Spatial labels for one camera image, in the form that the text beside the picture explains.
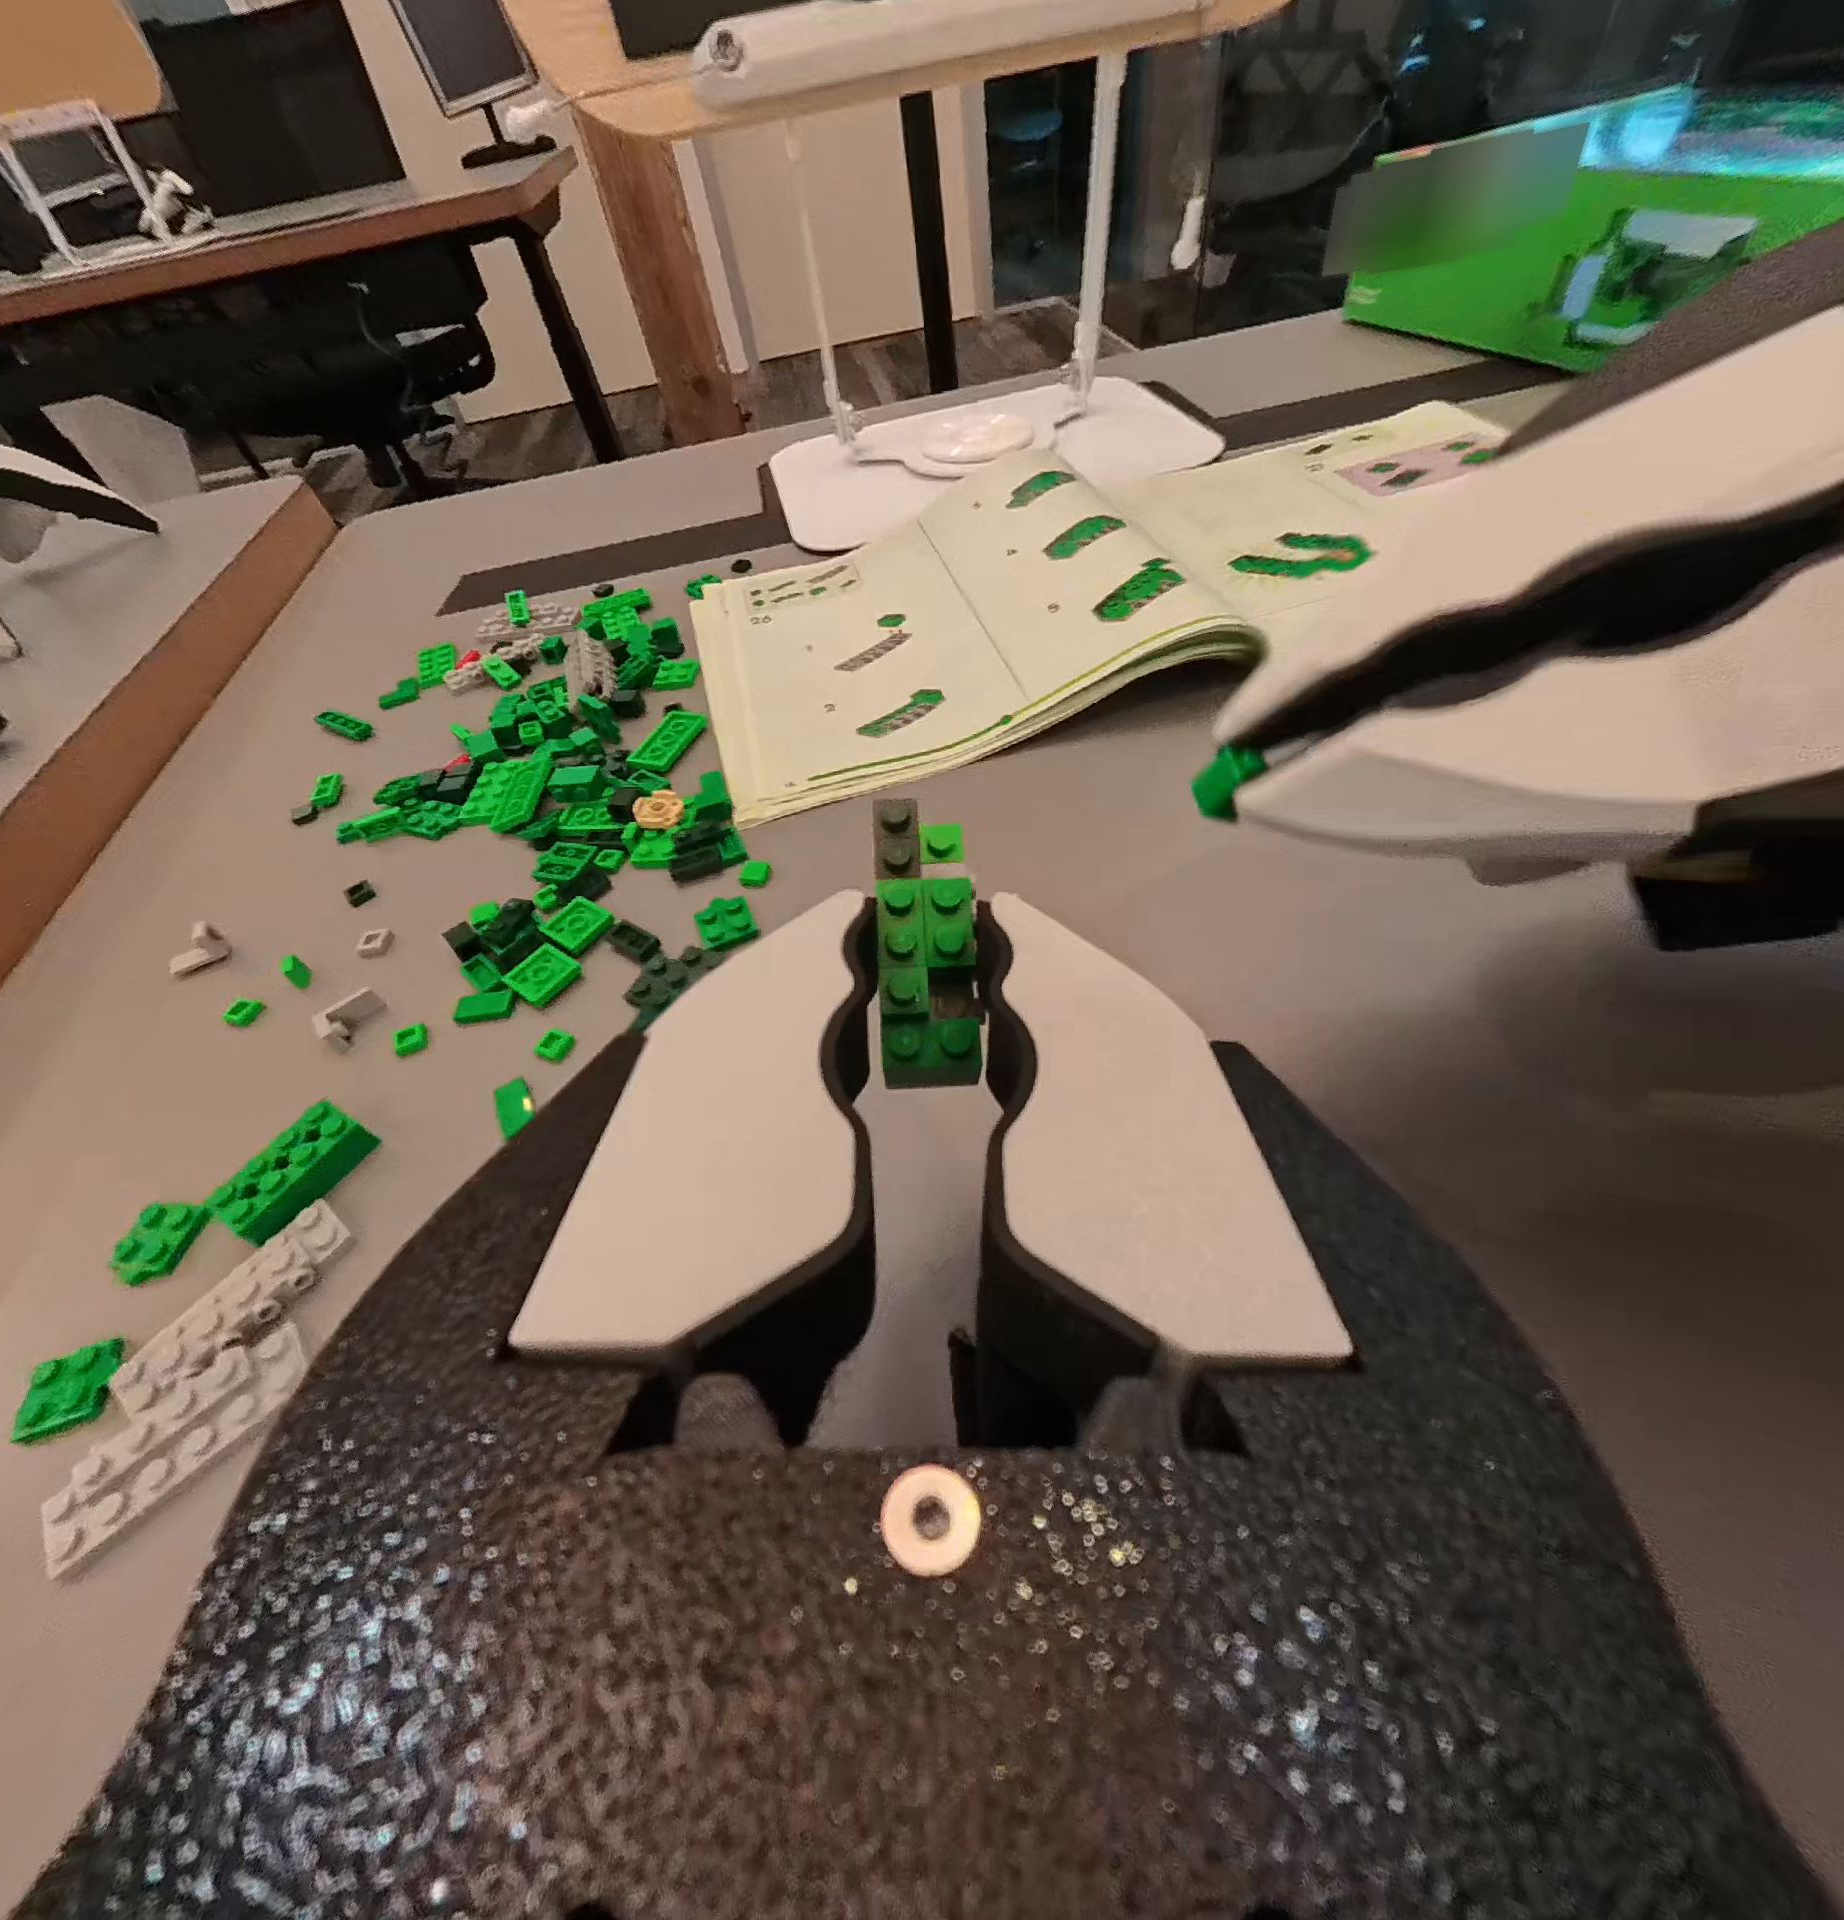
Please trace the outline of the large green toy brick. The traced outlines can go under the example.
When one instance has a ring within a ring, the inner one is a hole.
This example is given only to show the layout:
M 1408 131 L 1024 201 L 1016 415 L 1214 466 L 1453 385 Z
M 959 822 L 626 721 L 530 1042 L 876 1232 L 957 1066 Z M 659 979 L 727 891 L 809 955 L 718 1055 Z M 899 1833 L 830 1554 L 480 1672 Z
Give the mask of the large green toy brick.
M 382 1140 L 330 1099 L 317 1099 L 224 1180 L 204 1209 L 251 1245 L 284 1232 L 326 1197 Z

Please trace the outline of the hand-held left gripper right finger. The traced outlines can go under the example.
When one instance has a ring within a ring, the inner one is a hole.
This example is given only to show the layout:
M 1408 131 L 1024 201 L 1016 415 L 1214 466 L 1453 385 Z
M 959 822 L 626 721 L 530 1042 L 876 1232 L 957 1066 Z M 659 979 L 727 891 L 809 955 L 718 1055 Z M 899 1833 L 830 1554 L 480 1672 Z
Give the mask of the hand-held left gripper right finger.
M 1039 1385 L 1337 1369 L 1351 1338 L 1199 1025 L 1026 899 L 990 903 L 982 1340 Z

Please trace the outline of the open instruction booklet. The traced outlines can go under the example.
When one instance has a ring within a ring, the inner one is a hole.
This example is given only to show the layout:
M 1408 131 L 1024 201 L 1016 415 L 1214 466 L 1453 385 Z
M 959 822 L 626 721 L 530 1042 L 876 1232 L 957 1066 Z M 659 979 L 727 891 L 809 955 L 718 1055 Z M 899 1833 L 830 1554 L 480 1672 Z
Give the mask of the open instruction booklet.
M 1501 439 L 1426 400 L 1117 487 L 1022 451 L 847 557 L 709 585 L 697 655 L 734 822 L 968 766 L 1173 665 L 1247 676 Z

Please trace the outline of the black table pole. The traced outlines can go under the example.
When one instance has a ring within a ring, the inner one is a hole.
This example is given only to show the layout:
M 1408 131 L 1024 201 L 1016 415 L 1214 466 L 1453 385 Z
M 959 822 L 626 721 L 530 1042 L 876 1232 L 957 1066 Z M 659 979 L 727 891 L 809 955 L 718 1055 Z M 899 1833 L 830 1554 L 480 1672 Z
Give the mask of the black table pole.
M 908 92 L 899 111 L 927 391 L 946 394 L 957 391 L 957 344 L 934 97 Z

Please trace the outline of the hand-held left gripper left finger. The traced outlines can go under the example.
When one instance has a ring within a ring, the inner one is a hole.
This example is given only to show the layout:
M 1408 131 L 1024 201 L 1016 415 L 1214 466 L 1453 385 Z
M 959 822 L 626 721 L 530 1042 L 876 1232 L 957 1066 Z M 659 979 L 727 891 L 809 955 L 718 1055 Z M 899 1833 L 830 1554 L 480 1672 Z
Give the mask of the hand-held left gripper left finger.
M 843 889 L 739 950 L 654 1027 L 541 1263 L 520 1357 L 652 1365 L 731 1334 L 823 1254 L 862 1193 L 824 1066 L 862 983 Z

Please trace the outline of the adjacent grey table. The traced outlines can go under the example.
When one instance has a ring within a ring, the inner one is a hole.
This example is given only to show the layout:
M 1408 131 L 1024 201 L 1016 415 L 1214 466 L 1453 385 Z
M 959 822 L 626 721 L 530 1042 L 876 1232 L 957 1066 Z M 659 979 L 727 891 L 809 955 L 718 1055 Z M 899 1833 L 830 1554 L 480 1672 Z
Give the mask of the adjacent grey table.
M 302 482 L 56 527 L 0 562 L 0 989 L 337 535 Z

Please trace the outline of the green square toy plate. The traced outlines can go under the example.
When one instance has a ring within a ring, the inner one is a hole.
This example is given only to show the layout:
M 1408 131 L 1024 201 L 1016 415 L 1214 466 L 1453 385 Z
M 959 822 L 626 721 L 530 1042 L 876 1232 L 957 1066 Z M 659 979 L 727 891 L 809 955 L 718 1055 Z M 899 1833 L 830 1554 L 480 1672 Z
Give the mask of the green square toy plate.
M 109 1381 L 124 1360 L 121 1335 L 97 1340 L 30 1372 L 15 1413 L 13 1445 L 35 1445 L 94 1420 L 107 1402 Z

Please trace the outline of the black office chair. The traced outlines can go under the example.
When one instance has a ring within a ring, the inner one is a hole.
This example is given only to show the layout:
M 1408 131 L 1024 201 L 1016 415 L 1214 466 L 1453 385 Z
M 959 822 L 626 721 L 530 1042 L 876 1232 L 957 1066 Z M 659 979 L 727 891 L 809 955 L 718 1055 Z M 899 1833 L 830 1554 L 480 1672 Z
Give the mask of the black office chair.
M 461 468 L 426 470 L 416 439 L 443 429 L 443 406 L 496 379 L 489 301 L 463 243 L 411 243 L 278 270 L 211 291 L 217 323 L 184 365 L 211 427 L 356 449 L 396 504 L 463 494 Z

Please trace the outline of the white and black gadget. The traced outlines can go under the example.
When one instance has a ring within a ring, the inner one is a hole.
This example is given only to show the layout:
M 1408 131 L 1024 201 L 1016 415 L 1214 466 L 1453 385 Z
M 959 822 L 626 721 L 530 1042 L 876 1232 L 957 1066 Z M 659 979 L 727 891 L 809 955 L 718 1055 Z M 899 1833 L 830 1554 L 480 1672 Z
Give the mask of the white and black gadget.
M 160 524 L 98 480 L 0 442 L 0 562 L 22 563 L 63 519 L 157 534 Z

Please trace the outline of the tablet on stand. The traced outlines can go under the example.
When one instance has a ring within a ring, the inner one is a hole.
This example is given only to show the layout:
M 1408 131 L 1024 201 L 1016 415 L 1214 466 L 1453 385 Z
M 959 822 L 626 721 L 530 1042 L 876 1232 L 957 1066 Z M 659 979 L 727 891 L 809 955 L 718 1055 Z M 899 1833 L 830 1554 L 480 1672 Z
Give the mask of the tablet on stand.
M 458 159 L 466 172 L 558 153 L 552 132 L 516 138 L 499 115 L 504 102 L 541 84 L 502 2 L 392 2 L 390 9 L 441 114 L 458 120 L 478 111 L 489 123 L 489 140 Z

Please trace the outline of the wooden post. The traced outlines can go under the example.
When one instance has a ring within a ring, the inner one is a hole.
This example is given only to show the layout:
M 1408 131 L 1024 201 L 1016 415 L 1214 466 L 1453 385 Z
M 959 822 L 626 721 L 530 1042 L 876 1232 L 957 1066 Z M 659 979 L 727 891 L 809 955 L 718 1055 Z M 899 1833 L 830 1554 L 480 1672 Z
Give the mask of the wooden post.
M 727 360 L 674 147 L 626 135 L 588 106 L 575 106 L 575 131 L 611 227 L 672 442 L 693 446 L 742 437 L 749 421 Z

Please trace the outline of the wooden table with black legs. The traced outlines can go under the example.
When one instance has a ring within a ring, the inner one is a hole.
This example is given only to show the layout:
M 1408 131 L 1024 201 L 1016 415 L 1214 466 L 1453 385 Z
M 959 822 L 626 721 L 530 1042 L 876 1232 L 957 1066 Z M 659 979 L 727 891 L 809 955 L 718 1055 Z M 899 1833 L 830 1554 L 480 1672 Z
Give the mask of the wooden table with black legs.
M 107 255 L 81 269 L 0 278 L 0 334 L 136 301 L 165 301 L 209 285 L 367 260 L 416 245 L 515 249 L 534 308 L 598 462 L 621 461 L 621 439 L 575 316 L 555 278 L 548 235 L 578 153 L 551 143 L 496 167 L 357 189 L 276 211 L 238 213 L 193 245 Z

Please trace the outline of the green toy brick assembly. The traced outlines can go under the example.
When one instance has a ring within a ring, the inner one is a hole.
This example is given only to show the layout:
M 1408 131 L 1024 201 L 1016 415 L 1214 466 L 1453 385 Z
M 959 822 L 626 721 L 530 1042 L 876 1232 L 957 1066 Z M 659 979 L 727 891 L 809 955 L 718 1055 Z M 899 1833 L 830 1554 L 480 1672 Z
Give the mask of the green toy brick assembly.
M 918 801 L 873 804 L 881 1067 L 891 1091 L 984 1075 L 978 882 L 961 828 Z

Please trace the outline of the white desk lamp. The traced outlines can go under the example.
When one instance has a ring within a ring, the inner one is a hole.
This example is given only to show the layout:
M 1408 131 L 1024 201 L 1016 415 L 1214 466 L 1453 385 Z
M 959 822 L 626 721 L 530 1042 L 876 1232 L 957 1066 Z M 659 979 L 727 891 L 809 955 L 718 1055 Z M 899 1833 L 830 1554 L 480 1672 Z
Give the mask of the white desk lamp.
M 1063 456 L 1074 468 L 1084 468 L 1088 455 L 1122 459 L 1136 475 L 1214 456 L 1213 432 L 1161 400 L 1138 398 L 1126 379 L 1114 378 L 1103 400 L 1092 396 L 1126 56 L 1140 46 L 1182 38 L 1199 20 L 1201 6 L 1186 2 L 821 2 L 721 17 L 697 38 L 691 64 L 697 106 L 764 110 L 784 125 L 790 203 L 832 415 L 827 435 L 797 442 L 770 462 L 790 540 L 824 556 L 881 540 L 940 494 L 1024 451 Z M 838 87 L 920 82 L 956 62 L 978 60 L 1002 72 L 1026 64 L 1033 46 L 1060 38 L 1081 38 L 1096 52 L 1084 269 L 1069 367 L 1059 381 L 1011 400 L 968 400 L 864 422 L 840 389 L 801 167 L 801 123 L 790 106 Z

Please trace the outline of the pile of green toy bricks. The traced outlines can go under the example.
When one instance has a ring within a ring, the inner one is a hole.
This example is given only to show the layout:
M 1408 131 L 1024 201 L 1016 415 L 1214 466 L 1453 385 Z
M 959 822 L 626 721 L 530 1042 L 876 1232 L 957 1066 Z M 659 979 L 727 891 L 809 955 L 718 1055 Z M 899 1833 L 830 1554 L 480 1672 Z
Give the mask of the pile of green toy bricks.
M 454 1027 L 551 1011 L 593 954 L 632 967 L 623 996 L 648 1027 L 759 941 L 753 893 L 772 878 L 725 776 L 691 769 L 709 734 L 686 698 L 699 677 L 680 620 L 646 585 L 595 585 L 578 602 L 510 589 L 474 642 L 422 648 L 416 674 L 379 696 L 390 714 L 431 691 L 486 692 L 476 725 L 450 727 L 454 755 L 367 801 L 326 773 L 290 819 L 333 822 L 342 848 L 483 831 L 525 854 L 518 896 L 478 900 L 443 930 Z

